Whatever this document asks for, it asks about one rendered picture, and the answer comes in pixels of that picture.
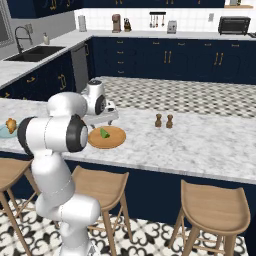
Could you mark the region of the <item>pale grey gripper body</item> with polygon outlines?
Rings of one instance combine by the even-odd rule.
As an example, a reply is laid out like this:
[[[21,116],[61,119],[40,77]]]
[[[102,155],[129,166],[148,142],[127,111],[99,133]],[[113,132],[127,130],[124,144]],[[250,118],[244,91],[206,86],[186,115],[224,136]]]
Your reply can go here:
[[[118,111],[113,110],[111,112],[104,111],[100,115],[87,115],[86,116],[86,124],[87,125],[93,125],[107,122],[108,124],[111,124],[114,120],[118,119]]]

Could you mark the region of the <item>brown chicken drumstick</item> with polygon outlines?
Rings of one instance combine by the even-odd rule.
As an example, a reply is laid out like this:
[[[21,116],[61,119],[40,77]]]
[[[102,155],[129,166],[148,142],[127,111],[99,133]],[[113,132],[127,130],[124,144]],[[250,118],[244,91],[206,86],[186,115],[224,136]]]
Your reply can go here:
[[[9,118],[5,124],[10,134],[12,134],[17,129],[17,122],[15,119]]]

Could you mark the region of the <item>round wooden plate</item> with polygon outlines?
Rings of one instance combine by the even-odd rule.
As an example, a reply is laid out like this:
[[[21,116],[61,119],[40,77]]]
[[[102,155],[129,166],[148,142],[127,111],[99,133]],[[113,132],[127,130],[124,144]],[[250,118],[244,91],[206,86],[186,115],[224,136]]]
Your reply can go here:
[[[103,129],[109,134],[109,137],[103,138],[100,130]],[[126,133],[123,129],[116,126],[102,126],[93,129],[88,135],[88,142],[96,148],[111,149],[121,145],[126,139]]]

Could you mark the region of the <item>grey dishwasher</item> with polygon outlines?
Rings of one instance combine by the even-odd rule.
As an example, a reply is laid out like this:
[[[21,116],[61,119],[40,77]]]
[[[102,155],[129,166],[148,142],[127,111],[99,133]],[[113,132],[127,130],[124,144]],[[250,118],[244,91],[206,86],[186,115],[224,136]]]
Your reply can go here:
[[[81,93],[89,81],[85,44],[76,46],[71,51],[72,65],[75,77],[76,91]]]

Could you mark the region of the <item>wooden bar stool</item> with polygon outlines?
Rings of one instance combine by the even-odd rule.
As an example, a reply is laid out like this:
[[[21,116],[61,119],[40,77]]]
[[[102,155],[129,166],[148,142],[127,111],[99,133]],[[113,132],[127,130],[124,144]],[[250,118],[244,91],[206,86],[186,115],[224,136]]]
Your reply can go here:
[[[236,236],[244,232],[251,220],[245,192],[242,188],[225,189],[210,185],[191,184],[181,181],[181,208],[168,245],[171,248],[184,228],[184,219],[192,225],[189,236],[182,231],[184,250],[182,256],[189,256],[193,248],[233,256]],[[195,246],[200,231],[215,234],[215,248]]]
[[[109,217],[109,211],[120,204],[120,210],[117,218],[124,215],[124,224],[128,231],[129,240],[132,240],[132,232],[128,208],[126,203],[125,188],[128,181],[129,173],[111,173],[102,170],[89,170],[77,166],[72,174],[75,182],[76,191],[80,194],[89,195],[97,199],[101,206],[102,223],[104,228],[89,226],[90,230],[105,231],[107,233],[108,242],[112,256],[117,256],[114,233],[118,221],[112,223]]]
[[[31,170],[31,161],[23,161],[12,158],[0,158],[0,204],[3,206],[2,212],[6,213],[21,244],[23,245],[27,256],[32,256],[30,249],[18,227],[16,218],[22,218],[21,212],[23,209],[28,209],[28,203],[36,196],[40,194],[40,191],[34,181]],[[30,198],[19,207],[14,199],[11,187],[15,185],[19,179],[25,175],[30,185],[32,186],[34,193]],[[7,192],[14,208],[16,209],[16,215],[13,215],[11,208],[7,202],[4,192]]]

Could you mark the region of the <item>navy base cupboards under sink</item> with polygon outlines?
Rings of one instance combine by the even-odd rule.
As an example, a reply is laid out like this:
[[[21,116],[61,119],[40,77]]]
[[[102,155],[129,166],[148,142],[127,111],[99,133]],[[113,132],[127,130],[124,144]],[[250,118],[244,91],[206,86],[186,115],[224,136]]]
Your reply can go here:
[[[57,93],[75,91],[71,53],[67,52],[0,89],[0,97],[47,101]]]

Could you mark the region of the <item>navy island base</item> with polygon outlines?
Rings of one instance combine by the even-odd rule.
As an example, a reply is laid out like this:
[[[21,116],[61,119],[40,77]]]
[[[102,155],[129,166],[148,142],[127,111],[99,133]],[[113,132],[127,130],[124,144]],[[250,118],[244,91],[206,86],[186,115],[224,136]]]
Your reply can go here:
[[[174,224],[180,209],[180,185],[184,179],[189,183],[214,185],[222,188],[243,187],[250,208],[249,228],[243,233],[249,245],[249,252],[256,251],[253,240],[256,238],[256,185],[240,182],[185,176],[120,166],[101,165],[82,161],[66,160],[71,171],[77,165],[85,169],[105,170],[114,173],[129,173],[125,189],[129,216],[154,222]]]

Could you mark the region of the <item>black kitchen sink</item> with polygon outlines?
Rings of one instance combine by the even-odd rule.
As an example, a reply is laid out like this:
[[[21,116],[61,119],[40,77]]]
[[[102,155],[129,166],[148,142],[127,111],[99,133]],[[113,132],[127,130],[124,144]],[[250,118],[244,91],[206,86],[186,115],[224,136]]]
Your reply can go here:
[[[52,60],[64,53],[62,46],[36,46],[22,53],[8,57],[5,61],[13,62],[40,62]]]

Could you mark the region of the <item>white paper towel roll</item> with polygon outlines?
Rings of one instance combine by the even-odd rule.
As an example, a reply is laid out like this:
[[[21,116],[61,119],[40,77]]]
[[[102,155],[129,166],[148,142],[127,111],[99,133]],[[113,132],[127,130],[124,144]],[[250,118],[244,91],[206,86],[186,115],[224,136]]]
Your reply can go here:
[[[79,32],[87,32],[86,19],[84,15],[78,16]]]

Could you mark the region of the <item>light blue plate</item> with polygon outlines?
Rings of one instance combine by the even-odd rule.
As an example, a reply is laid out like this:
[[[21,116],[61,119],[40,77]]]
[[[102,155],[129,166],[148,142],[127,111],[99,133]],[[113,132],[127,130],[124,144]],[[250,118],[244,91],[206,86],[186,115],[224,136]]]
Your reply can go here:
[[[5,124],[0,125],[0,138],[9,139],[17,136],[17,131],[10,133]]]

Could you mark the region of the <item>navy base cupboards long run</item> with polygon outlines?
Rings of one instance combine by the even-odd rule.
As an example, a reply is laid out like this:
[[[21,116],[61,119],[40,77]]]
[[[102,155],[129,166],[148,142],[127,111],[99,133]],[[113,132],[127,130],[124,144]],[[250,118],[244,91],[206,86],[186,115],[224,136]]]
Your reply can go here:
[[[136,77],[256,85],[256,41],[92,37],[92,77]]]

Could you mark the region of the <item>silver toaster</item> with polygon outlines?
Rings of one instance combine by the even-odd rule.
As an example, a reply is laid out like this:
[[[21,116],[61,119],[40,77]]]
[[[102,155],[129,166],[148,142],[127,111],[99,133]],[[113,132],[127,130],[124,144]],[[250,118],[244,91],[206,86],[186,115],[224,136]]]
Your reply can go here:
[[[175,34],[176,31],[177,31],[177,21],[176,20],[169,21],[167,25],[167,33]]]

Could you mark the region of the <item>black sink tap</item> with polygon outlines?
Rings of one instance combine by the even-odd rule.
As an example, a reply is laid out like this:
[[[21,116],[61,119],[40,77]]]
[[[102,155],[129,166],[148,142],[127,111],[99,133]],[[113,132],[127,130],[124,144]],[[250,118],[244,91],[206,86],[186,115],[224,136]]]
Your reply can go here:
[[[26,36],[26,37],[19,37],[19,36],[17,35],[17,31],[18,31],[19,29],[24,29],[25,32],[26,32],[26,34],[27,34],[27,36]],[[18,26],[18,27],[16,27],[16,29],[15,29],[15,40],[16,40],[17,49],[18,49],[19,54],[21,54],[22,51],[24,50],[24,48],[23,48],[23,47],[21,46],[21,44],[20,44],[20,41],[21,41],[21,40],[28,40],[28,41],[30,42],[30,45],[33,45],[33,41],[32,41],[31,34],[30,34],[29,30],[26,29],[26,28],[23,27],[23,26]]]

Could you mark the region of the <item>black toaster oven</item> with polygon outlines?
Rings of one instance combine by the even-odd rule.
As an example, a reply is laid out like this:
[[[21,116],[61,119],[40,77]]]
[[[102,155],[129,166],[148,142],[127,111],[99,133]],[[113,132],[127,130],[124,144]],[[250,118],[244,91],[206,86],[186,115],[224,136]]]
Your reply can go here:
[[[218,32],[220,35],[246,35],[251,18],[246,16],[221,16]]]

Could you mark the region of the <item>navy wall cupboards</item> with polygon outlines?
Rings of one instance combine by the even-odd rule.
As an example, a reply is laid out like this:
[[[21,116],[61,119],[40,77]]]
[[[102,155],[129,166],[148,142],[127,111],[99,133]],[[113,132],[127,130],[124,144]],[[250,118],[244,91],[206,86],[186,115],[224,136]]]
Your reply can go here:
[[[41,18],[82,8],[223,8],[225,0],[7,0],[12,18]]]

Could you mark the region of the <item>grey window frame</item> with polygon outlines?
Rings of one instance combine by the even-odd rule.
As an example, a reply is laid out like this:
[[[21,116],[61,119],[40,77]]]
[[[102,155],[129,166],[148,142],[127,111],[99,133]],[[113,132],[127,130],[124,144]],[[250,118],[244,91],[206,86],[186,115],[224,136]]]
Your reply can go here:
[[[4,4],[0,1],[0,48],[8,46],[14,42],[11,26]]]

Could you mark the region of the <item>wooden wall shelf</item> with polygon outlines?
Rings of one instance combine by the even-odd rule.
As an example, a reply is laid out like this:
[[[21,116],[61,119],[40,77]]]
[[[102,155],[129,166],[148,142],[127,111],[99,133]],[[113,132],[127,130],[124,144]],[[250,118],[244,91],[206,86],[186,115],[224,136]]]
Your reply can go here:
[[[225,8],[240,8],[240,9],[253,9],[252,5],[243,4],[243,0],[225,0]]]

